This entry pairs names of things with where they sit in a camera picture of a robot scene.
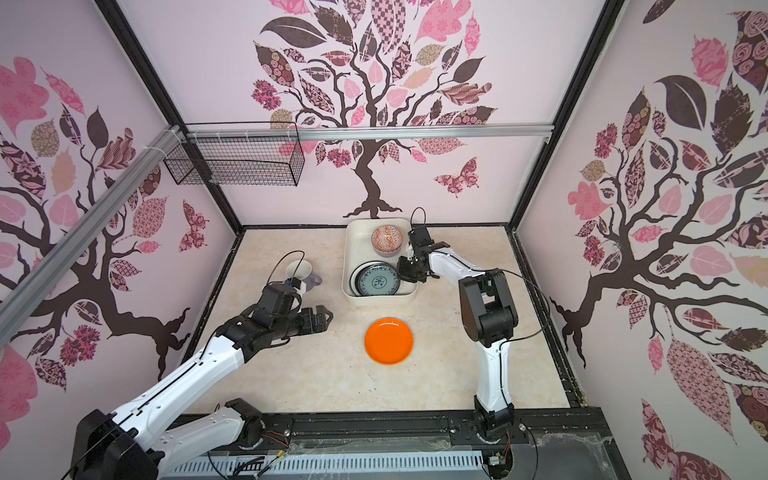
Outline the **orange rimmed plate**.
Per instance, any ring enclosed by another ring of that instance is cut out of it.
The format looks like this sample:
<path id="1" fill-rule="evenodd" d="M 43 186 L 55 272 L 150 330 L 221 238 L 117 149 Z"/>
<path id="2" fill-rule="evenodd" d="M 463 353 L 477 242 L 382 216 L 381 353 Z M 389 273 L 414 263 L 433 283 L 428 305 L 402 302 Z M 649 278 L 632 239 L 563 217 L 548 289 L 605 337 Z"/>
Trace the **orange rimmed plate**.
<path id="1" fill-rule="evenodd" d="M 366 331 L 364 348 L 374 362 L 397 365 L 411 354 L 414 337 L 410 327 L 396 318 L 375 321 Z"/>

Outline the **teal floral pattern plate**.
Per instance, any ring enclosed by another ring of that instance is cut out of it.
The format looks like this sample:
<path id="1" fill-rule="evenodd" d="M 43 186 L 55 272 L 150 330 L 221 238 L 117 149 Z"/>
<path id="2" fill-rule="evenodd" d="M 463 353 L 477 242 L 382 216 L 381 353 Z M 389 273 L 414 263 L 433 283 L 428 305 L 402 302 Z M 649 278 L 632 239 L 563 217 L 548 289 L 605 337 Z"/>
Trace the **teal floral pattern plate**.
<path id="1" fill-rule="evenodd" d="M 400 283 L 396 269 L 384 262 L 365 265 L 358 277 L 358 287 L 363 297 L 394 295 Z"/>

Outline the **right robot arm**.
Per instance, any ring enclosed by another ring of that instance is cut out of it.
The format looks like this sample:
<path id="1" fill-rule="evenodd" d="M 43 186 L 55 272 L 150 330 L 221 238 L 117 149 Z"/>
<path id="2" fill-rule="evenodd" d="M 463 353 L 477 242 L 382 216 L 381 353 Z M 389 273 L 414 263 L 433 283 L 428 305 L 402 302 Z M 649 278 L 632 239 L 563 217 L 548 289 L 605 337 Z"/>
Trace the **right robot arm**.
<path id="1" fill-rule="evenodd" d="M 413 226 L 408 241 L 409 254 L 397 262 L 400 280 L 444 279 L 458 289 L 462 326 L 478 352 L 477 432 L 487 441 L 496 440 L 514 423 L 509 350 L 519 316 L 505 272 L 474 265 L 447 243 L 434 241 L 424 225 Z"/>

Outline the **orange patterned bowl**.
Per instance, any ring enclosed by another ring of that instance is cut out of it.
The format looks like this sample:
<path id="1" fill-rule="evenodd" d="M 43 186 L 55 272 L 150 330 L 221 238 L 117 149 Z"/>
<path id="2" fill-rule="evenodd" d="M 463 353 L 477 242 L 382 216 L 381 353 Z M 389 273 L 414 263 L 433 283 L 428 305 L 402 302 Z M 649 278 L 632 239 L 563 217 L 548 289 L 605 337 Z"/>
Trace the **orange patterned bowl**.
<path id="1" fill-rule="evenodd" d="M 403 233 L 395 225 L 381 225 L 373 230 L 370 240 L 372 248 L 378 255 L 392 257 L 403 245 Z"/>

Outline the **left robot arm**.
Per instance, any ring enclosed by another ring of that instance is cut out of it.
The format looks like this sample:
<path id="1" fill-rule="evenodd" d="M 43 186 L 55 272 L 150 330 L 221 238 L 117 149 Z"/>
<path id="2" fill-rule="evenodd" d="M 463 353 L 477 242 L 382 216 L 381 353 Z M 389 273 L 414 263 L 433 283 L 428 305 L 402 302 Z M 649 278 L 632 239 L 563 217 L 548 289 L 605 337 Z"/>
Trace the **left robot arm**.
<path id="1" fill-rule="evenodd" d="M 204 393 L 257 353 L 295 336 L 325 332 L 333 314 L 302 304 L 299 280 L 267 284 L 256 304 L 220 325 L 206 345 L 166 378 L 110 413 L 77 425 L 67 479 L 161 479 L 218 447 L 257 447 L 266 426 L 242 398 L 179 427 L 172 424 Z"/>

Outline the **lavender ceramic mug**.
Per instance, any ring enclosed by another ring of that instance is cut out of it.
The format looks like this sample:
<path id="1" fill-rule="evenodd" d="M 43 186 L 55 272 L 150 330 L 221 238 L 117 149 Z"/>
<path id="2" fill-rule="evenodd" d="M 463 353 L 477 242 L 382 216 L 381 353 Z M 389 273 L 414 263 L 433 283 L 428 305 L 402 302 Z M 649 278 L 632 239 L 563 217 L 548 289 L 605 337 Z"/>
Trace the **lavender ceramic mug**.
<path id="1" fill-rule="evenodd" d="M 286 267 L 285 273 L 288 279 L 300 281 L 307 291 L 323 283 L 323 279 L 314 272 L 312 264 L 304 259 L 291 262 Z"/>

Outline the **black glossy plate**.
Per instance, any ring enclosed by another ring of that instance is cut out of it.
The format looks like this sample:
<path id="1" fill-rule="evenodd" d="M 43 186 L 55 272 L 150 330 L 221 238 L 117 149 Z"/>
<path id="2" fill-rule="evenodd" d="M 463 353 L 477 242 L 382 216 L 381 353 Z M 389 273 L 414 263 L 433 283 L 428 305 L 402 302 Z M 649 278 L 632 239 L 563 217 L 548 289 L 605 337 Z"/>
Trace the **black glossy plate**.
<path id="1" fill-rule="evenodd" d="M 352 272 L 352 274 L 350 276 L 350 279 L 349 279 L 350 289 L 351 289 L 351 291 L 352 291 L 352 293 L 353 293 L 353 295 L 355 297 L 360 297 L 361 296 L 361 293 L 360 293 L 360 290 L 359 290 L 359 287 L 358 287 L 358 277 L 359 277 L 360 273 L 364 269 L 365 269 L 365 266 L 359 265 Z"/>

